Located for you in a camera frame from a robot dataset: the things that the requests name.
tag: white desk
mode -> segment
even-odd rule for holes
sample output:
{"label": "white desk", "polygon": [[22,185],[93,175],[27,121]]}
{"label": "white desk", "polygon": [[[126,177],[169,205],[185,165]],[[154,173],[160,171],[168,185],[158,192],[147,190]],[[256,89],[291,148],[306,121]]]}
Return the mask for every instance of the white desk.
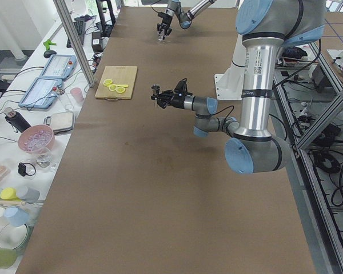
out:
{"label": "white desk", "polygon": [[[93,21],[87,22],[87,27],[91,26]],[[45,36],[43,41],[39,44],[37,49],[33,52],[32,56],[26,62],[23,67],[23,70],[29,67],[35,66],[44,66],[47,63],[48,59],[43,57],[43,53],[45,52],[45,47],[42,44],[46,41],[58,28],[60,24],[60,20],[58,20],[53,27],[50,29],[48,34]],[[51,46],[51,49],[55,50],[57,54],[75,54],[72,48],[66,48],[67,42],[67,35],[63,28],[57,33],[57,35],[53,38],[52,42],[57,43],[56,46]],[[84,47],[83,47],[86,57],[90,59],[93,56],[93,50],[91,48],[91,35],[85,35]],[[76,68],[74,69],[73,74],[77,73],[80,70],[80,65],[77,64]],[[27,90],[33,80],[39,76],[41,73],[41,69],[33,69],[25,71],[19,74],[8,90]],[[69,87],[66,89],[66,93],[68,93],[69,98],[74,105],[73,112],[75,116],[77,116],[81,110],[81,105],[76,103],[74,98],[69,94],[71,88],[79,87],[83,91],[83,95],[86,96],[86,90],[89,88],[87,85],[87,81],[83,75],[83,73],[79,73],[77,76],[71,77],[69,80],[65,81],[63,87]],[[8,100],[12,100],[15,102],[19,102],[20,99],[23,97],[22,92],[7,92],[4,96],[0,99],[0,109],[2,107],[12,107],[13,109],[18,108],[17,103],[7,102]],[[19,109],[17,110],[22,114],[22,116],[31,124],[31,126],[36,124],[43,124],[43,120],[45,117],[50,116],[54,113],[64,112],[65,109],[61,105],[59,100],[56,100],[53,105],[44,111],[32,110],[28,111],[27,109]],[[60,162],[63,152],[65,151],[66,145],[70,139],[70,133],[64,135],[56,135],[55,136],[55,143],[51,150],[52,157],[56,162]],[[18,140],[20,136],[19,133],[15,133],[13,128],[9,123],[5,121],[5,115],[0,114],[0,136],[6,137],[13,140]],[[26,185],[28,187],[35,188],[40,191],[41,195],[39,197],[40,200],[45,200],[48,190],[51,186],[53,181],[55,172],[51,172],[50,170],[43,169],[41,167],[36,166],[37,174],[31,178],[29,176],[22,177],[18,173],[18,163],[22,162],[26,159],[30,158],[30,155],[23,152],[17,145],[9,140],[1,139],[0,138],[0,164],[4,164],[5,166],[9,167],[11,172],[0,182],[0,187],[13,187],[17,188],[19,186]],[[19,258],[16,263],[10,267],[9,269],[0,269],[0,273],[15,273],[16,268],[20,262]]]}

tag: thermos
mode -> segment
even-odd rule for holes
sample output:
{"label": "thermos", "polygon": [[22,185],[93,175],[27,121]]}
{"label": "thermos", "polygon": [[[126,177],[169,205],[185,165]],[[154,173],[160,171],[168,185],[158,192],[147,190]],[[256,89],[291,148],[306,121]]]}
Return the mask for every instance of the thermos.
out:
{"label": "thermos", "polygon": [[5,120],[15,127],[18,131],[23,132],[30,127],[30,124],[23,118],[23,116],[13,110],[11,107],[4,109]]}

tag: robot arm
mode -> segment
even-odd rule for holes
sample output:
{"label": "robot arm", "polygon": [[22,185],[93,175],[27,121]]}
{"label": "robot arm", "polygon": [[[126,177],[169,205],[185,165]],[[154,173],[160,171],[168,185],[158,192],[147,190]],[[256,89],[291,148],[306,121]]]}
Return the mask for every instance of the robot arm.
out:
{"label": "robot arm", "polygon": [[214,2],[216,0],[201,0],[190,10],[184,12],[180,0],[169,0],[165,12],[158,13],[158,16],[162,18],[161,24],[157,25],[158,39],[162,41],[171,33],[172,29],[170,28],[170,24],[174,15],[177,16],[180,27],[187,29],[190,27],[192,20]]}
{"label": "robot arm", "polygon": [[[188,93],[185,79],[175,90],[162,93],[154,86],[151,98],[163,108],[171,105],[195,111],[197,136],[206,136],[211,131],[231,136],[225,146],[225,158],[235,172],[250,174],[284,167],[290,156],[289,144],[268,130],[276,56],[281,47],[320,39],[324,32],[325,3],[325,0],[244,1],[236,21],[246,47],[239,123],[233,118],[213,117],[217,101]],[[288,17],[288,11],[294,16]]]}

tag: computer mouse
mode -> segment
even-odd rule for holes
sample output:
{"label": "computer mouse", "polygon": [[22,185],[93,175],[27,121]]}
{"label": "computer mouse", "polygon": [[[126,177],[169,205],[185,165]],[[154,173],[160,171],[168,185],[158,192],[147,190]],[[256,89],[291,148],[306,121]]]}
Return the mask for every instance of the computer mouse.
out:
{"label": "computer mouse", "polygon": [[45,53],[43,53],[43,56],[45,58],[50,58],[51,55],[57,54],[57,52],[55,52],[54,50],[46,50]]}

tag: metal pole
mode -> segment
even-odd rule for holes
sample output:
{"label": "metal pole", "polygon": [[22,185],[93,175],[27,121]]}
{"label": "metal pole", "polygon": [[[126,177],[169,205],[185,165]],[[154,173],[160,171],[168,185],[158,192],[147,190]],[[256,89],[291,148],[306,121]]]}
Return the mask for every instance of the metal pole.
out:
{"label": "metal pole", "polygon": [[89,84],[89,87],[93,87],[95,84],[95,78],[94,75],[89,67],[89,63],[87,62],[87,58],[85,56],[85,52],[82,48],[79,36],[76,32],[76,29],[74,27],[74,23],[71,20],[70,13],[67,9],[67,6],[65,4],[64,0],[53,0],[57,13],[61,19],[63,28],[66,31],[67,36],[70,39],[71,45],[75,51],[75,55],[79,61],[80,67],[84,73],[84,76]]}

